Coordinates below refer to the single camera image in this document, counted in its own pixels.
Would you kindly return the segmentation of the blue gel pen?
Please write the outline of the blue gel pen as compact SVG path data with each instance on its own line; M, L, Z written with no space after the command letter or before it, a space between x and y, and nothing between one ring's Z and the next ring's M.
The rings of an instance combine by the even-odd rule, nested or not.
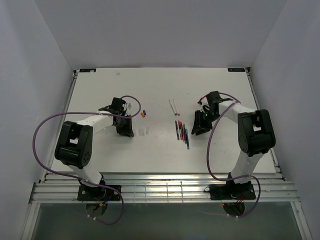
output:
M189 134L186 128L185 128L185 142L186 142L187 149L189 150L190 149Z

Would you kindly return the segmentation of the orange gel pen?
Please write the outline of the orange gel pen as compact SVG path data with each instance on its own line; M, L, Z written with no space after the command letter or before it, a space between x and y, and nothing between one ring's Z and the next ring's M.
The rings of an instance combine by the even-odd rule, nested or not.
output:
M178 125L179 138L180 138L180 140L183 140L180 121L177 122L177 125Z

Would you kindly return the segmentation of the red gel pen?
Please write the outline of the red gel pen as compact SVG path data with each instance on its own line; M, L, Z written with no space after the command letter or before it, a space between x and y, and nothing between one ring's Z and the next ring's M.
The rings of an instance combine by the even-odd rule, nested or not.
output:
M182 141L184 141L184 137L183 137L183 128L182 128L182 122L180 121L180 128L181 128L181 133L182 133Z

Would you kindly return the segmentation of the purple gel pen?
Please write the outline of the purple gel pen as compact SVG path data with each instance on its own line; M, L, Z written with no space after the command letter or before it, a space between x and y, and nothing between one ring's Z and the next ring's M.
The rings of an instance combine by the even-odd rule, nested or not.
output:
M175 123L176 137L177 137L177 140L179 141L180 140L180 133L179 133L178 122L175 120L174 123Z

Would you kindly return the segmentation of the blue capped white marker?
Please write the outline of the blue capped white marker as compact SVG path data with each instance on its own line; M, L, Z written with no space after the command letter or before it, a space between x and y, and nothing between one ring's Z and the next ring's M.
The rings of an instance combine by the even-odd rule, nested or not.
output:
M172 110L173 114L174 114L175 116L177 116L177 112L176 112L176 110L174 109L174 106L173 106L171 100L169 99L168 102L169 102L169 105L170 105L170 107L171 107L171 110Z

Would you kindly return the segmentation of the orange capped white marker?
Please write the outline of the orange capped white marker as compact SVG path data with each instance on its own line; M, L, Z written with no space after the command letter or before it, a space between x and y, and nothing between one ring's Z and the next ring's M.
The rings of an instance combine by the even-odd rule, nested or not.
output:
M180 116L181 114L180 114L180 111L179 111L179 109L178 109L178 106L177 106L177 103L176 103L176 101L173 99L173 105L174 105L174 110L175 110L175 114L177 115L177 116Z

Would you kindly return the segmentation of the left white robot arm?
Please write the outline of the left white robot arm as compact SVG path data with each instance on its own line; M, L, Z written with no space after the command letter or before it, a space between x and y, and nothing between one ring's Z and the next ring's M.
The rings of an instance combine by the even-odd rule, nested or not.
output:
M76 122L65 121L60 130L54 157L80 177L88 186L88 193L100 200L106 195L103 176L91 162L93 137L108 127L115 127L122 137L134 136L129 104L122 98L113 98L111 105L102 107L97 115Z

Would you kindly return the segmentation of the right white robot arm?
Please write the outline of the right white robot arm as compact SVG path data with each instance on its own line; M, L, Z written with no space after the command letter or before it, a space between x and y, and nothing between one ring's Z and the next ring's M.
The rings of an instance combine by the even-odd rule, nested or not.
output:
M228 177L222 179L225 184L219 187L230 198L237 199L249 188L259 160L276 144L270 114L266 109L245 107L237 98L219 91L211 91L204 99L206 104L198 101L202 109L195 111L193 135L213 135L223 117L237 124L240 154Z

